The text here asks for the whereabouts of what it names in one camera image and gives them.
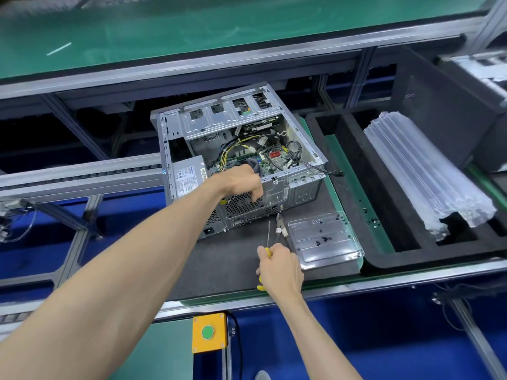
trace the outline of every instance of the forearm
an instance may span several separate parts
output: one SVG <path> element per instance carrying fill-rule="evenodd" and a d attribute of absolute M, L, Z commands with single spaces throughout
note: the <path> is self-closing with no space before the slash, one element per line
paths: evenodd
<path fill-rule="evenodd" d="M 361 376 L 310 312 L 301 294 L 279 302 L 311 380 L 361 380 Z"/>
<path fill-rule="evenodd" d="M 9 365 L 13 372 L 6 378 L 72 373 L 89 379 L 119 366 L 160 310 L 223 197 L 215 180 L 143 221 L 56 290 L 2 343 L 0 353 L 30 361 Z"/>

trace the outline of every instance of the black work mat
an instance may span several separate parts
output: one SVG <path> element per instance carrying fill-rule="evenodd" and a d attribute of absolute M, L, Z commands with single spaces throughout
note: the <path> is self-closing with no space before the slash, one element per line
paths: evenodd
<path fill-rule="evenodd" d="M 324 182 L 317 199 L 283 211 L 285 226 L 292 220 L 335 212 Z M 276 240 L 276 216 L 237 227 L 197 242 L 168 300 L 210 296 L 255 289 L 259 266 L 257 246 L 266 245 L 271 221 L 270 244 Z M 328 279 L 358 272 L 357 262 L 331 265 L 305 271 L 305 281 Z"/>

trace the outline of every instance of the green button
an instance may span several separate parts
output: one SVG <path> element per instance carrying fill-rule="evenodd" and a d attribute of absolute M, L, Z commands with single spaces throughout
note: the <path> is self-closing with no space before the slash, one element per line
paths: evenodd
<path fill-rule="evenodd" d="M 213 337 L 213 327 L 211 325 L 206 325 L 204 328 L 202 328 L 202 338 L 205 340 L 209 340 Z"/>

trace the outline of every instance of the hand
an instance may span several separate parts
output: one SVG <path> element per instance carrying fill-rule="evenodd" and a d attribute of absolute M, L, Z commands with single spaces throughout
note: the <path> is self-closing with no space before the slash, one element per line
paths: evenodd
<path fill-rule="evenodd" d="M 261 260 L 257 274 L 262 275 L 262 285 L 280 305 L 281 301 L 301 296 L 304 275 L 295 253 L 282 244 L 275 244 L 269 250 L 273 253 L 271 258 L 264 247 L 257 248 Z"/>
<path fill-rule="evenodd" d="M 261 178 L 254 173 L 254 170 L 248 164 L 232 167 L 227 171 L 215 174 L 213 177 L 215 176 L 217 179 L 222 180 L 221 185 L 225 190 L 224 196 L 251 191 L 251 200 L 255 202 L 264 194 Z"/>

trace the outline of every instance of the yellow plier handle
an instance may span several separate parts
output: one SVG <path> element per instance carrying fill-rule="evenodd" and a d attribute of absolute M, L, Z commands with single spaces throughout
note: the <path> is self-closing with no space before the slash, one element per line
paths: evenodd
<path fill-rule="evenodd" d="M 269 250 L 269 248 L 268 248 L 268 247 L 265 247 L 265 249 L 268 251 L 268 257 L 273 256 L 273 253 L 271 253 L 271 251 Z M 262 284 L 262 277 L 261 277 L 261 275 L 260 275 L 260 274 L 259 274 L 259 281 L 260 281 L 260 282 L 261 282 L 261 284 Z M 263 286 L 263 285 L 258 285 L 258 286 L 257 286 L 257 290 L 258 290 L 258 291 L 263 291 L 263 292 L 266 292 L 266 288 L 264 288 L 264 286 Z"/>

